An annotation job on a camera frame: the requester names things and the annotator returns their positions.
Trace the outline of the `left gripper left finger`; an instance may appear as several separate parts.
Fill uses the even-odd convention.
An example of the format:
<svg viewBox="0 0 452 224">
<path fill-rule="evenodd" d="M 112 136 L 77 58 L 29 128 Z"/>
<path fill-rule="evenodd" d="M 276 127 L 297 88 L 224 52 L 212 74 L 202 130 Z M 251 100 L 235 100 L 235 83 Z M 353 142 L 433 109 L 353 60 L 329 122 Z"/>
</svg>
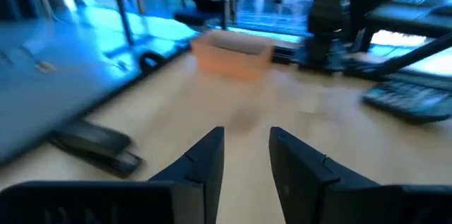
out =
<svg viewBox="0 0 452 224">
<path fill-rule="evenodd" d="M 161 189 L 154 223 L 215 224 L 222 188 L 225 128 L 217 126 L 148 181 Z"/>
</svg>

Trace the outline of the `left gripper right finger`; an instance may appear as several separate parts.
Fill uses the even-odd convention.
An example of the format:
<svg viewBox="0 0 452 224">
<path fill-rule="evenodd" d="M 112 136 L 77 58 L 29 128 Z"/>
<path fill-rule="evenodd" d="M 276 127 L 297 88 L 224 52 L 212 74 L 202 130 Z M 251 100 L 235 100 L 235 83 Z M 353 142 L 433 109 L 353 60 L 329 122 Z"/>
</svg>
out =
<svg viewBox="0 0 452 224">
<path fill-rule="evenodd" d="M 318 223 L 329 186 L 358 189 L 379 185 L 278 126 L 270 128 L 268 147 L 286 223 Z"/>
</svg>

